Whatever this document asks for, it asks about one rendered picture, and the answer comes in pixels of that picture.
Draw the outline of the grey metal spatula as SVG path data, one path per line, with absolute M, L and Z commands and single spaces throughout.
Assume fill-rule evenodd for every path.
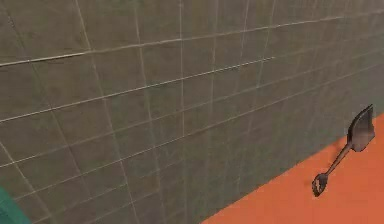
M 311 183 L 315 197 L 319 197 L 326 189 L 329 175 L 336 169 L 340 162 L 345 158 L 350 150 L 362 152 L 375 138 L 375 128 L 373 125 L 374 107 L 368 105 L 352 120 L 347 133 L 346 144 L 337 155 L 331 166 L 325 173 L 319 173 Z

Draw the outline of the green object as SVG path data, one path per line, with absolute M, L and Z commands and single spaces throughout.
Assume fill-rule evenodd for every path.
M 12 197 L 1 187 L 0 224 L 32 224 Z

